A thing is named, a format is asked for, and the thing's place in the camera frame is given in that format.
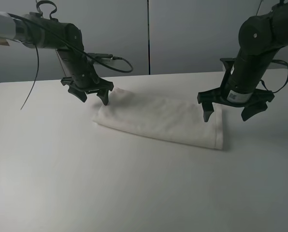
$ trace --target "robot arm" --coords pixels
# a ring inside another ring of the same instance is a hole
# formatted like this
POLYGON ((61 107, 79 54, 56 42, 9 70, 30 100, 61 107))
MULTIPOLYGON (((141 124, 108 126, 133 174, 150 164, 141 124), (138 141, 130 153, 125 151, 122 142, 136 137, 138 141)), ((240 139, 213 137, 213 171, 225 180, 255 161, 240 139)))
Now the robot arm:
POLYGON ((68 92, 82 102, 86 101, 86 94, 96 93, 103 104, 107 105, 108 92, 113 90, 114 85, 112 82, 98 77, 93 63, 97 62, 107 68, 124 73, 133 70, 131 64, 123 58, 113 57, 110 54, 85 53, 81 31, 74 24, 60 23, 57 19, 52 18, 51 14, 56 12, 57 8, 50 14, 50 19, 42 18, 40 5, 44 3, 56 7, 51 1, 40 1, 37 3, 38 13, 30 12, 22 17, 14 14, 0 14, 0 29, 8 29, 0 30, 0 37, 19 40, 29 48, 36 46, 37 48, 56 49, 71 73, 71 77, 64 77, 61 80, 63 85, 69 86, 68 92), (122 71, 108 66, 103 63, 102 59, 104 58, 122 59, 131 66, 131 70, 122 71))
POLYGON ((198 94, 204 121, 214 111, 213 102, 244 107, 243 121, 267 109, 271 91, 256 89, 263 74, 280 48, 288 45, 288 3, 283 1, 262 16, 245 21, 239 31, 240 51, 236 59, 221 59, 226 72, 221 86, 198 94))

